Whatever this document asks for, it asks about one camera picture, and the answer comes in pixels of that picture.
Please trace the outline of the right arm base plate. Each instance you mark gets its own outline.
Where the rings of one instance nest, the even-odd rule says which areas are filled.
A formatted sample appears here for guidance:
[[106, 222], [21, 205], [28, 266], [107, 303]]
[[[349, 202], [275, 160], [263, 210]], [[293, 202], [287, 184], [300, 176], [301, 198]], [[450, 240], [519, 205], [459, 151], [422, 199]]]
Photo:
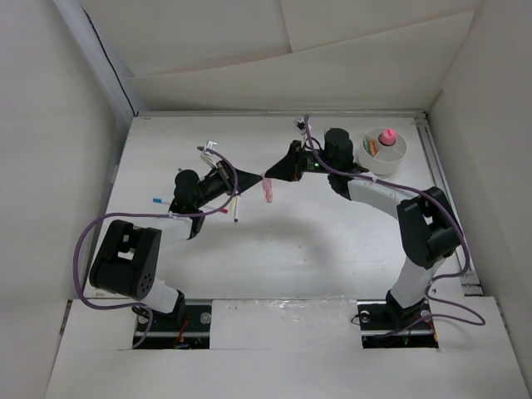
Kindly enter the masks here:
[[361, 301], [351, 323], [360, 327], [364, 349], [438, 348], [431, 319], [412, 325], [430, 313], [427, 301], [397, 317], [385, 301]]

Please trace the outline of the purple capped white pen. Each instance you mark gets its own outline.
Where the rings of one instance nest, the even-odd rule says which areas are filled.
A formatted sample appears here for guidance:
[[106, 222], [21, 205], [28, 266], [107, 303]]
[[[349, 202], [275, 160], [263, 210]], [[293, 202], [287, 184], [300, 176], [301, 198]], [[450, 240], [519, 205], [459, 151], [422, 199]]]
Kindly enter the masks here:
[[238, 199], [237, 205], [233, 209], [233, 221], [235, 223], [239, 222], [239, 197], [235, 196]]

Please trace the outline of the pink capped glue bottle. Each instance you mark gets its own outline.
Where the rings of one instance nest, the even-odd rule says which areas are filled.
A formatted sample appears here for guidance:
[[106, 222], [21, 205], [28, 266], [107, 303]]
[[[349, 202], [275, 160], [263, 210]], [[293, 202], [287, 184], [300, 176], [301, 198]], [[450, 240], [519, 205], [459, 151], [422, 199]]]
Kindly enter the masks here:
[[393, 129], [385, 129], [378, 136], [378, 140], [381, 145], [394, 146], [397, 141], [397, 133]]

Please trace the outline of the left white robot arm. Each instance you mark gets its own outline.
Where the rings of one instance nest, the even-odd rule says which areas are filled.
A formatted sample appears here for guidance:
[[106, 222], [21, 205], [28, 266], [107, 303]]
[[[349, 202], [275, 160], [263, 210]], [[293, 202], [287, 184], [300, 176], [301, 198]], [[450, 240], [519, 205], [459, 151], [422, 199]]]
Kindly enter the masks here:
[[148, 318], [144, 304], [163, 327], [173, 330], [185, 321], [185, 296], [156, 277], [160, 250], [195, 238], [203, 227], [202, 209], [222, 195], [240, 194], [262, 180], [261, 175], [231, 169], [220, 161], [203, 178], [193, 170], [175, 177], [170, 215], [140, 227], [121, 219], [112, 221], [90, 271], [90, 284], [137, 302], [135, 312]]

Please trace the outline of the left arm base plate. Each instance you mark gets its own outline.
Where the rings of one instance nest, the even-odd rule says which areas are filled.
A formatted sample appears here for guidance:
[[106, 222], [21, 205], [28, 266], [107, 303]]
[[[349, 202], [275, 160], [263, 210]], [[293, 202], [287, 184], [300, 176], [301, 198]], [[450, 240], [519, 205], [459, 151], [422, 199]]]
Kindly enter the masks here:
[[209, 349], [212, 320], [211, 302], [191, 302], [185, 305], [185, 315], [176, 322], [167, 315], [153, 312], [153, 322], [145, 339], [140, 339], [148, 327], [147, 312], [132, 308], [137, 316], [132, 345], [135, 349]]

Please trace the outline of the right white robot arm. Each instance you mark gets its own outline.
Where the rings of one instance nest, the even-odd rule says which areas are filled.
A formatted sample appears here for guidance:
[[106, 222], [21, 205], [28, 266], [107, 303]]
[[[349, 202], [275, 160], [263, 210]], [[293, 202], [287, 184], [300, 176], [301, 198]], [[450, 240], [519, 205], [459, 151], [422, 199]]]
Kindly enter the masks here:
[[420, 317], [437, 269], [463, 241], [445, 193], [436, 187], [420, 191], [378, 179], [358, 163], [350, 135], [341, 128], [325, 131], [323, 146], [309, 135], [293, 141], [288, 153], [265, 176], [293, 182], [306, 173], [326, 174], [337, 194], [370, 205], [398, 222], [405, 263], [384, 305], [370, 319], [381, 330], [413, 323]]

